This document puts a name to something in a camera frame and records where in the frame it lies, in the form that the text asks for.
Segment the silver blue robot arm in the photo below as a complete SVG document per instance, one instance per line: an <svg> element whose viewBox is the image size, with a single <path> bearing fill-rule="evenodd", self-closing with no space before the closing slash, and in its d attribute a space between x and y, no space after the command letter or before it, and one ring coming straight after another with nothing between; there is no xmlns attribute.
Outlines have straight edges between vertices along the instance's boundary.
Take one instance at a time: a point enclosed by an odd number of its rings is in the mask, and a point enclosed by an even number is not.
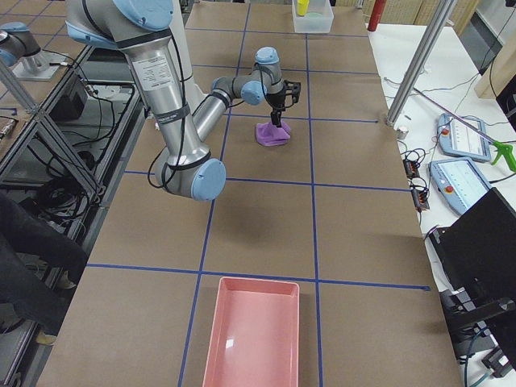
<svg viewBox="0 0 516 387"><path fill-rule="evenodd" d="M1 62L22 81L49 81L69 63L60 53L45 52L25 23L1 25Z"/></svg>
<svg viewBox="0 0 516 387"><path fill-rule="evenodd" d="M72 39L125 56L166 144L156 158L157 189L201 202L216 199L227 173L205 139L233 101L253 106L266 101L276 127L286 98L298 102L301 86L283 78L276 49L264 47L250 74L220 77L198 106L190 107L181 58L188 50L177 1L69 1L66 10Z"/></svg>

